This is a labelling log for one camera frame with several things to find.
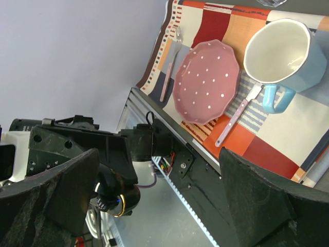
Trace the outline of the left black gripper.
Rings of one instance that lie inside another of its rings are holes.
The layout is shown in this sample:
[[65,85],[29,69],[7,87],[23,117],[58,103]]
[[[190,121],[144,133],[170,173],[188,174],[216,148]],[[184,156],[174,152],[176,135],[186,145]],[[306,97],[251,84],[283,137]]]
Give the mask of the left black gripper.
[[137,184],[126,137],[100,131],[91,118],[76,116],[70,122],[29,120],[28,176],[58,166],[89,149],[97,149],[99,162],[117,172],[128,185]]

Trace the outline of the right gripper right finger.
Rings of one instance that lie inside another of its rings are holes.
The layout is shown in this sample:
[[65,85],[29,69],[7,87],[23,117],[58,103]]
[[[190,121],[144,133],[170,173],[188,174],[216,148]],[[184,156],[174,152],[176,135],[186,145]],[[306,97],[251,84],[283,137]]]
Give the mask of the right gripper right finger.
[[328,192],[222,148],[220,169],[240,246],[328,246]]

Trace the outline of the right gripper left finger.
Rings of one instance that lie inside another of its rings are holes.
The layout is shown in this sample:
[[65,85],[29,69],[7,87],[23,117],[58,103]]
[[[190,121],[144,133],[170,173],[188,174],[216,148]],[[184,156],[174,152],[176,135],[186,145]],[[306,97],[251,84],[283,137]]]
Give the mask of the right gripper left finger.
[[74,246],[81,236],[99,167],[90,149],[1,188],[1,246]]

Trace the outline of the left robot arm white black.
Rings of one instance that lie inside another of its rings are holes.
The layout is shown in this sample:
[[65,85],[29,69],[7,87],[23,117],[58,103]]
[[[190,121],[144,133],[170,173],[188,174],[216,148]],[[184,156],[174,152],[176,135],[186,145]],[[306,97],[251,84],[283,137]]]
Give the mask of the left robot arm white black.
[[91,117],[15,119],[1,146],[1,179],[13,174],[18,144],[28,138],[25,174],[1,188],[1,246],[72,246],[82,234],[91,199],[116,217],[140,200],[133,162],[167,156],[170,134],[154,120],[117,134]]

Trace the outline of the black earbud case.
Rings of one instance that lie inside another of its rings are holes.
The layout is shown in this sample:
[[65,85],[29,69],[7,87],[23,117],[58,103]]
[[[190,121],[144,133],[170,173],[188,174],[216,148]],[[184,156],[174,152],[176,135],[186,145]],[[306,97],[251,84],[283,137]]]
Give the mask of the black earbud case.
[[140,190],[135,184],[126,184],[117,172],[103,164],[99,166],[90,200],[99,211],[116,218],[130,216],[140,197]]

